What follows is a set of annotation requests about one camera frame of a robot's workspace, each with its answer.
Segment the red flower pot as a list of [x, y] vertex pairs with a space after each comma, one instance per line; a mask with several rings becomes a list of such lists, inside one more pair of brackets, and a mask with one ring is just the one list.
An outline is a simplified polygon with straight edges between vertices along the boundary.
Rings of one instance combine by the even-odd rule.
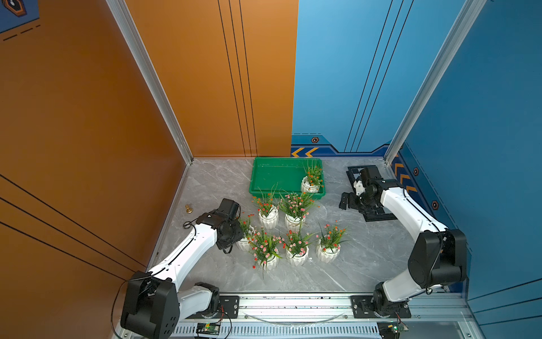
[[279, 209], [275, 205], [276, 186], [270, 192], [260, 191], [259, 196], [254, 196], [253, 201], [258, 206], [258, 219], [265, 230], [272, 230], [277, 227], [279, 219]]
[[252, 249], [251, 240], [255, 233], [255, 228], [252, 223], [253, 217], [254, 214], [242, 213], [239, 219], [243, 237], [237, 242], [237, 247], [244, 252], [251, 251]]

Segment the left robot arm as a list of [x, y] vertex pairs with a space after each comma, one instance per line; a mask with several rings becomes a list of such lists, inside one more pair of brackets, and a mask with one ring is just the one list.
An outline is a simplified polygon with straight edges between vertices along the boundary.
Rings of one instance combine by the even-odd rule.
[[169, 338], [189, 316], [223, 315], [218, 287], [198, 282], [189, 290], [180, 288], [209, 249], [231, 253], [244, 236], [240, 216], [240, 205], [223, 199], [218, 208], [186, 221], [183, 227], [189, 234], [180, 245], [149, 271], [137, 271], [122, 283], [126, 294], [120, 326], [144, 338]]

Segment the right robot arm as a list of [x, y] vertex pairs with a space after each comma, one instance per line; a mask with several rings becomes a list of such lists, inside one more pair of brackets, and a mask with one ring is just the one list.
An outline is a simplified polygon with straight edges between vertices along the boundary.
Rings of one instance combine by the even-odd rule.
[[399, 220], [414, 240], [407, 268], [376, 285], [372, 296], [351, 297], [356, 318], [409, 318], [409, 301], [438, 286], [467, 278], [467, 238], [436, 220], [395, 179], [385, 179], [374, 165], [351, 166], [352, 192], [343, 193], [341, 209], [358, 210], [367, 222]]

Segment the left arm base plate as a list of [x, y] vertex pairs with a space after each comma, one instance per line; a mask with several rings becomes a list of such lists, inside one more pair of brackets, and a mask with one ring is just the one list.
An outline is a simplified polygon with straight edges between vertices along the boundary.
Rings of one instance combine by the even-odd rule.
[[190, 315], [187, 319], [221, 319], [230, 317], [237, 319], [239, 315], [240, 296], [238, 295], [220, 295], [220, 303], [216, 312], [204, 314], [202, 312]]

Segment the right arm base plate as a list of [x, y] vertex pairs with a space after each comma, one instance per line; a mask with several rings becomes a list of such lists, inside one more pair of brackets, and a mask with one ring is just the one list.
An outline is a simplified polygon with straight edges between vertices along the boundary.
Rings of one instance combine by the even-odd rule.
[[410, 319], [412, 313], [407, 302], [389, 302], [386, 298], [375, 301], [373, 296], [352, 295], [351, 308], [355, 319], [394, 318]]

